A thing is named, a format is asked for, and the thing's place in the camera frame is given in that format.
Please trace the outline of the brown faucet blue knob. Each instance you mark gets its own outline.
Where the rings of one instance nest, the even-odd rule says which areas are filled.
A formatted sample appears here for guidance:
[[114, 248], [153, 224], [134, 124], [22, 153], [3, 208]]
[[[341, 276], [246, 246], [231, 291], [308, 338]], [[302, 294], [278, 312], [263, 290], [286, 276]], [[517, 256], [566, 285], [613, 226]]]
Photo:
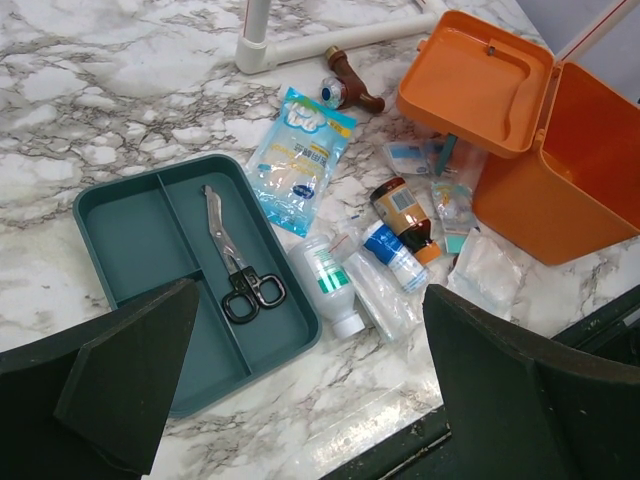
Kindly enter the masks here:
[[337, 46], [325, 51], [329, 69], [334, 73], [321, 83], [320, 98], [333, 110], [358, 107], [371, 114], [384, 111], [385, 100], [372, 96], [357, 73], [351, 67], [346, 53]]

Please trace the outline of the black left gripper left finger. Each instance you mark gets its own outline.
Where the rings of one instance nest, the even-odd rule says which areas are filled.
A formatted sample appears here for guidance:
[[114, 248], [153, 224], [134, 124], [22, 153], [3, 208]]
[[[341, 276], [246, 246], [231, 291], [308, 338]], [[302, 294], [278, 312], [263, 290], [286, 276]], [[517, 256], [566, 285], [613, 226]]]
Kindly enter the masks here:
[[195, 282], [181, 279], [2, 352], [2, 478], [149, 474], [198, 302]]

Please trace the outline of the white PVC pipe frame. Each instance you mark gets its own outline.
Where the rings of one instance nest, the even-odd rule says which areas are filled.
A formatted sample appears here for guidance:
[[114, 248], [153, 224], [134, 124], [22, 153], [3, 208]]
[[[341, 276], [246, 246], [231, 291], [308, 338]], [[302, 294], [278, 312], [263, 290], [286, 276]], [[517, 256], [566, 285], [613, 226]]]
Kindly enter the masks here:
[[[413, 17], [271, 42], [266, 38], [271, 3], [248, 1], [244, 27], [237, 42], [235, 64], [241, 72], [253, 75], [272, 70], [279, 65], [322, 55], [331, 46], [352, 49], [424, 34], [432, 31], [448, 11], [442, 1], [419, 1], [417, 5], [420, 12]], [[611, 3], [571, 39], [555, 55], [555, 59], [580, 59], [638, 7], [637, 0]]]

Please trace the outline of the small band-aid packet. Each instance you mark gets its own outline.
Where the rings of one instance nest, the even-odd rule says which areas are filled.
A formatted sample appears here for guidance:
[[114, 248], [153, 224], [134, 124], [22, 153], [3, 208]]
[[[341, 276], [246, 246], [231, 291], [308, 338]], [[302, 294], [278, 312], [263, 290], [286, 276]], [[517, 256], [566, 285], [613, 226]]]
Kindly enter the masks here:
[[472, 212], [472, 192], [466, 186], [444, 181], [435, 182], [432, 184], [432, 198], [446, 233], [467, 235], [477, 227]]

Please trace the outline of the orange medicine kit box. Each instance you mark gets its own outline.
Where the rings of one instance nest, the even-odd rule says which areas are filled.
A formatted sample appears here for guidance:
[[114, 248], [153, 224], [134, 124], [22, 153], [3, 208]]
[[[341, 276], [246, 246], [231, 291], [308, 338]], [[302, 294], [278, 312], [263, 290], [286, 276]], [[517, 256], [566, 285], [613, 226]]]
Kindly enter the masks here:
[[488, 152], [477, 218], [547, 265], [639, 233], [639, 108], [572, 62], [445, 12], [402, 79], [409, 119]]

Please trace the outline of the blue white wipe packet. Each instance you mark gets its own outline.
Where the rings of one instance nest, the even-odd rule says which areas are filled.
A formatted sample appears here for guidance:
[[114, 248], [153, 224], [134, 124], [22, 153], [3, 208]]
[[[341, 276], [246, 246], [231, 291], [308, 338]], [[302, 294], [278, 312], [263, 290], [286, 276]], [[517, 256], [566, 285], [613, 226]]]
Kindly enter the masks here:
[[382, 153], [397, 175], [427, 175], [431, 173], [429, 151], [425, 142], [387, 142], [382, 145]]

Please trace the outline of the white gauze pad packet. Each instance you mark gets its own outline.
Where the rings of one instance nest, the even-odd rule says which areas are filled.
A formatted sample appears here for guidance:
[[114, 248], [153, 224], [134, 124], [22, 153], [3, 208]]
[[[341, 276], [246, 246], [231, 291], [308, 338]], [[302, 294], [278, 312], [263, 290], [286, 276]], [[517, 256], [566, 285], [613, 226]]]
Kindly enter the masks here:
[[447, 278], [447, 288], [486, 312], [510, 321], [521, 268], [491, 238], [472, 230]]

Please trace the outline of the blue-labelled bandage roll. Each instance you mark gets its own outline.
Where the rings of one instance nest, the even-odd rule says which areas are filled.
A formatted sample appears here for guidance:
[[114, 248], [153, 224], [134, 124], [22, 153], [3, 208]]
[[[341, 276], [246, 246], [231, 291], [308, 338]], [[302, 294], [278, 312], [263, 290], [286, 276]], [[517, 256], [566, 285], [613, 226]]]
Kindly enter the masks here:
[[404, 292], [415, 292], [427, 284], [426, 269], [382, 220], [365, 229], [362, 241], [364, 247], [392, 272]]

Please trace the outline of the brown medicine bottle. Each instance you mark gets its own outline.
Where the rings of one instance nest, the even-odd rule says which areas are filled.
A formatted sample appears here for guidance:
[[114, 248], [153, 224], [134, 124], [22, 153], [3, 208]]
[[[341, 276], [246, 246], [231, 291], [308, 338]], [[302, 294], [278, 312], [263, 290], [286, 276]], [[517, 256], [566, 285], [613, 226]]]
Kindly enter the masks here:
[[369, 200], [421, 265], [441, 256], [440, 247], [431, 237], [430, 219], [402, 177], [387, 180], [370, 194]]

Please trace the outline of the white bottle green label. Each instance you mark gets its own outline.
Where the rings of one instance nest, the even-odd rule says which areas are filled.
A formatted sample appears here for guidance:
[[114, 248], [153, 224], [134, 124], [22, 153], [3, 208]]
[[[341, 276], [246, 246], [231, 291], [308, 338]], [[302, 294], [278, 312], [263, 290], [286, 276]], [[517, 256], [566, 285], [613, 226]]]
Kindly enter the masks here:
[[330, 252], [327, 235], [304, 239], [288, 256], [314, 307], [338, 339], [346, 339], [365, 328], [355, 308], [354, 285]]

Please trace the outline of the black-handled bandage scissors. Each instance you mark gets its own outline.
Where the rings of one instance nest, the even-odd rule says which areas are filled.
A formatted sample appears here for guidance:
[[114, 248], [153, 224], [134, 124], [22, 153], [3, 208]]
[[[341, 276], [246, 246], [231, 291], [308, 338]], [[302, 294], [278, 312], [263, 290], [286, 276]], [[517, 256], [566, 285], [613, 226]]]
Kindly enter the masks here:
[[[209, 234], [229, 274], [231, 284], [231, 291], [221, 300], [223, 313], [234, 324], [247, 324], [258, 316], [261, 309], [270, 310], [280, 306], [287, 296], [285, 286], [277, 275], [268, 273], [260, 276], [245, 261], [224, 227], [221, 197], [210, 185], [203, 185], [202, 190], [206, 199]], [[267, 300], [262, 293], [262, 287], [269, 283], [277, 291], [273, 300]], [[249, 312], [245, 315], [236, 314], [232, 308], [232, 302], [240, 298], [249, 305]]]

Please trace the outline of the teal divided tray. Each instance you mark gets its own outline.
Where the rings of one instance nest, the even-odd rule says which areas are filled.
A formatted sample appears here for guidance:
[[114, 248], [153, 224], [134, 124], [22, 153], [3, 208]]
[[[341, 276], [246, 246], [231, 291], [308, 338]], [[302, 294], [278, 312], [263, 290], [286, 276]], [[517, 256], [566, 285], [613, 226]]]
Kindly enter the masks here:
[[[286, 289], [282, 305], [244, 325], [221, 309], [231, 286], [209, 234], [205, 187], [220, 196], [224, 227], [244, 259]], [[183, 277], [196, 283], [200, 302], [172, 417], [209, 407], [319, 341], [320, 317], [234, 159], [207, 155], [89, 187], [73, 213], [111, 307]]]

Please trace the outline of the blue cotton swab bag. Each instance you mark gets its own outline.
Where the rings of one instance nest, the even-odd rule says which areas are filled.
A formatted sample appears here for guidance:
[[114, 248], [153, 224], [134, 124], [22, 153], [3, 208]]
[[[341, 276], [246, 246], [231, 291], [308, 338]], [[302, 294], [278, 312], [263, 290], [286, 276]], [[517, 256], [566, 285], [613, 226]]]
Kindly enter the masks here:
[[249, 159], [249, 183], [267, 219], [302, 238], [315, 219], [357, 120], [290, 87]]

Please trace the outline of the teal box latch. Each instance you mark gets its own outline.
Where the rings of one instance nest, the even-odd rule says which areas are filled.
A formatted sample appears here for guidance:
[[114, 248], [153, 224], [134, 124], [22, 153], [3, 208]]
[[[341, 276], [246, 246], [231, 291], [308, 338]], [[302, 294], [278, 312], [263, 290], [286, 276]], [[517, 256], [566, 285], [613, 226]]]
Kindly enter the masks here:
[[444, 173], [447, 167], [447, 164], [449, 162], [449, 159], [452, 155], [452, 152], [455, 148], [455, 145], [457, 143], [457, 140], [458, 140], [458, 137], [456, 135], [453, 135], [453, 134], [446, 135], [443, 141], [442, 147], [440, 148], [436, 165], [434, 167], [434, 173], [437, 176], [441, 176]]

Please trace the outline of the clear gauze strip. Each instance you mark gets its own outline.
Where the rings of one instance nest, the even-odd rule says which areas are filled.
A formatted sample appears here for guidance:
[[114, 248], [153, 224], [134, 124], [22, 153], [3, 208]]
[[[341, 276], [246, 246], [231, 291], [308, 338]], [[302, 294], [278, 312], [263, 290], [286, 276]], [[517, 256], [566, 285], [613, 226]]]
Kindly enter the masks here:
[[364, 247], [364, 231], [355, 231], [346, 237], [350, 245], [341, 255], [341, 263], [354, 281], [358, 299], [378, 333], [384, 340], [394, 342], [408, 335], [417, 323], [407, 296], [427, 284], [415, 292], [404, 292], [392, 272]]

